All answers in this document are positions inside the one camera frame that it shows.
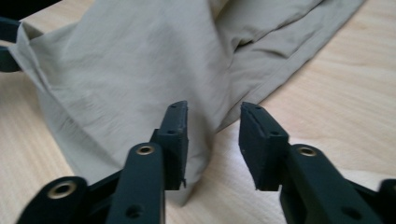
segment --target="table surface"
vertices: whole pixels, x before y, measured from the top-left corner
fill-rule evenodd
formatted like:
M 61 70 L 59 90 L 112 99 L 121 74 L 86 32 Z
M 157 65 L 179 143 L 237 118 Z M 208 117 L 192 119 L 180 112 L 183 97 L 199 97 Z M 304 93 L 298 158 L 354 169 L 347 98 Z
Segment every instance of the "table surface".
M 63 0 L 26 18 L 48 32 L 78 21 L 92 0 Z M 396 177 L 396 2 L 368 0 L 318 55 L 265 99 L 292 144 L 321 149 L 346 178 L 376 189 Z M 237 145 L 220 132 L 202 180 L 168 223 L 282 223 L 277 192 L 254 190 Z M 45 184 L 72 171 L 24 73 L 0 74 L 0 218 L 13 223 Z

